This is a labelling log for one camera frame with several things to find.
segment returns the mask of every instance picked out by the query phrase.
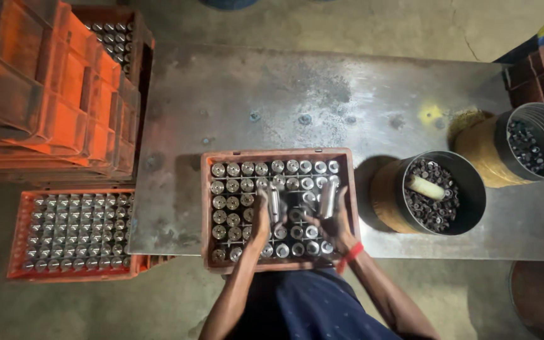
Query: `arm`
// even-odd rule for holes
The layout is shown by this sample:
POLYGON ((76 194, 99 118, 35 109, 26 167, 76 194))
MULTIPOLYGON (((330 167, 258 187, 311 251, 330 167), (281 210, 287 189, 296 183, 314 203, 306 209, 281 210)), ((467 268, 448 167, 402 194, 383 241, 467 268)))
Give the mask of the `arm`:
MULTIPOLYGON (((347 187, 340 191, 338 212, 328 223, 325 221, 321 223, 320 220, 304 216, 310 223, 321 226, 325 235, 333 236, 331 241, 342 254, 348 253, 357 243, 349 228, 348 212, 345 206, 347 191, 347 187)), ((366 252, 360 252, 356 259, 350 262, 350 267, 390 329, 401 336, 440 338, 419 307, 366 252)))
POLYGON ((259 254, 268 242, 269 216, 268 198, 258 191, 254 203, 252 235, 242 252, 224 289, 213 305, 203 325, 199 339, 223 339, 239 321, 247 303, 247 293, 253 281, 259 254))

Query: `concrete floor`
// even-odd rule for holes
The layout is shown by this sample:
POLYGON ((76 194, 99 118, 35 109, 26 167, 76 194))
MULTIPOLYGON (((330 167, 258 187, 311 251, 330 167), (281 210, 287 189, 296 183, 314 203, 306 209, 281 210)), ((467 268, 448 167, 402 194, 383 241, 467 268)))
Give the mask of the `concrete floor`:
MULTIPOLYGON (((240 12, 218 12, 196 0, 141 0, 135 5, 159 42, 484 62, 527 40, 544 23, 544 1, 533 0, 260 0, 240 12)), ((218 275, 202 268, 200 258, 176 258, 130 281, 6 282, 20 189, 0 183, 0 338, 198 337, 223 286, 218 275)), ((533 339, 511 306, 509 261, 379 263, 445 339, 533 339)), ((378 317, 354 275, 349 272, 346 279, 367 312, 378 317)))

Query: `steel table surface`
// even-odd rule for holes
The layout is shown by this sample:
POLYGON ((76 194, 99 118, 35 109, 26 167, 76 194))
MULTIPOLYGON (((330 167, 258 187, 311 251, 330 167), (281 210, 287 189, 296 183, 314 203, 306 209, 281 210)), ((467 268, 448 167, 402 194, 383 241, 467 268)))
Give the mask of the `steel table surface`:
POLYGON ((446 150, 462 112, 511 109, 502 65, 175 43, 155 60, 130 252, 200 254, 205 151, 344 146, 371 256, 544 260, 544 183, 488 188, 483 219, 460 236, 397 234, 369 204, 388 159, 446 150))

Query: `hand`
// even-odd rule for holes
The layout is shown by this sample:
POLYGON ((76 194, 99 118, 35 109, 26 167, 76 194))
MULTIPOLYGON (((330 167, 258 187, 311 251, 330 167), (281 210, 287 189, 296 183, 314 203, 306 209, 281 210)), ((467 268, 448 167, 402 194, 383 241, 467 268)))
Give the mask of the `hand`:
POLYGON ((348 210, 346 209, 345 200, 347 192, 347 186, 344 186, 339 190, 339 195, 337 197, 337 212, 333 214, 333 217, 326 220, 319 220, 307 215, 302 215, 302 218, 306 222, 318 227, 322 236, 331 242, 341 254, 346 254, 357 243, 356 238, 352 235, 349 228, 348 210))
POLYGON ((253 225, 250 242, 254 243, 261 252, 269 240, 270 217, 268 214, 268 194, 258 189, 253 203, 253 225))

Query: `metal bucket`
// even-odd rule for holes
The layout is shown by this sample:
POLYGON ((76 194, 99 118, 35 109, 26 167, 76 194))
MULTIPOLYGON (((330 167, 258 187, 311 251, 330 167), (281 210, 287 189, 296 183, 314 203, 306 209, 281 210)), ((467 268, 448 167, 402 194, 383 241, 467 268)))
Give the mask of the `metal bucket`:
POLYGON ((507 127, 512 120, 529 123, 536 131, 544 153, 544 104, 524 104, 462 131, 455 151, 476 167, 489 188, 528 184, 544 180, 544 169, 533 173, 523 166, 509 143, 507 127))
POLYGON ((476 226, 486 208, 486 190, 480 174, 465 158, 450 151, 428 151, 393 161, 382 167, 371 181, 373 210, 390 228, 404 234, 460 235, 476 226), (404 195, 404 180, 414 161, 425 158, 448 170, 459 186, 461 206, 450 228, 442 233, 427 229, 412 214, 404 195))

